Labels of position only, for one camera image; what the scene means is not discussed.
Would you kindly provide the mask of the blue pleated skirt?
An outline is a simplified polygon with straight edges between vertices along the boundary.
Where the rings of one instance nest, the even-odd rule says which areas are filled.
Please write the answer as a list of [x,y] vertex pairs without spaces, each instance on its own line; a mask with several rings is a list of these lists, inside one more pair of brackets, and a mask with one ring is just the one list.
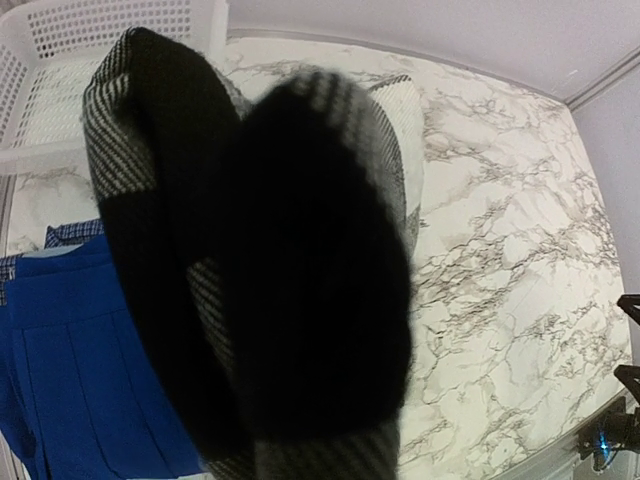
[[16,258],[4,292],[1,431],[31,478],[201,472],[138,337],[104,237]]

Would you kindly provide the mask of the black white checkered cloth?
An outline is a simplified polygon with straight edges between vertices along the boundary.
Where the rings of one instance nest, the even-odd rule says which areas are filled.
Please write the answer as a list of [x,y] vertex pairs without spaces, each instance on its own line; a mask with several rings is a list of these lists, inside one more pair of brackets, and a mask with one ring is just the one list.
[[198,52],[126,30],[83,96],[150,363],[219,479],[393,479],[410,267],[370,95],[309,69],[240,114]]

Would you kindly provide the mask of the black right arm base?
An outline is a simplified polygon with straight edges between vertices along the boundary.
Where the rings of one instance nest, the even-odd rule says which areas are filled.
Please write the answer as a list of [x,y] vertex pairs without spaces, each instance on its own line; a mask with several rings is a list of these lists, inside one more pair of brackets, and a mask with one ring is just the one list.
[[619,397],[578,432],[581,460],[591,459],[592,470],[604,472],[621,452],[639,453],[639,408],[627,412]]

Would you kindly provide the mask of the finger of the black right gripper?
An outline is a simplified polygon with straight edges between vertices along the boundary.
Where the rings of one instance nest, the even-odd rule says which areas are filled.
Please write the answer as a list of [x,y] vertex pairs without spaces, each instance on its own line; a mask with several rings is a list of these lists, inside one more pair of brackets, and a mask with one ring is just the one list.
[[631,393],[640,404],[640,367],[633,365],[619,365],[614,370],[614,376]]
[[637,325],[640,325],[640,295],[623,294],[617,301],[617,306],[626,313]]

